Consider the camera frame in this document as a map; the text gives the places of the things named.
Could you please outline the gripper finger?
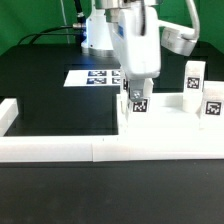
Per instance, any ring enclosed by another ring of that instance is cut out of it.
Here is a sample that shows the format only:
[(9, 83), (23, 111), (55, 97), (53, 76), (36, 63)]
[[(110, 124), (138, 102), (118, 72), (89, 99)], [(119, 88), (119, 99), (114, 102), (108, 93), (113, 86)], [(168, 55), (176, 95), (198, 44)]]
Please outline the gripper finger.
[(129, 99), (132, 102), (140, 102), (143, 100), (144, 80), (130, 80), (129, 81)]

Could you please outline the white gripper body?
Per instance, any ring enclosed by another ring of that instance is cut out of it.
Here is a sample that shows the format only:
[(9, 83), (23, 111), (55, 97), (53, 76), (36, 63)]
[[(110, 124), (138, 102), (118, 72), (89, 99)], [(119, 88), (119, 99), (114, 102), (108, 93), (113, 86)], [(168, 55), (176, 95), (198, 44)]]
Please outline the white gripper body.
[(157, 12), (145, 6), (106, 10), (115, 56), (130, 80), (156, 78), (161, 69), (160, 36)]

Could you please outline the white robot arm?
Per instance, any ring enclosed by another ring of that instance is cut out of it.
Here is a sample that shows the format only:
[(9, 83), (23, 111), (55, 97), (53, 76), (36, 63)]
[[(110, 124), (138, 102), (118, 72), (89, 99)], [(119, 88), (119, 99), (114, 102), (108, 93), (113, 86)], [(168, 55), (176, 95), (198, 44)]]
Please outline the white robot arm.
[(142, 101), (147, 82), (160, 74), (157, 4), (159, 0), (91, 0), (82, 51), (117, 58), (131, 101)]

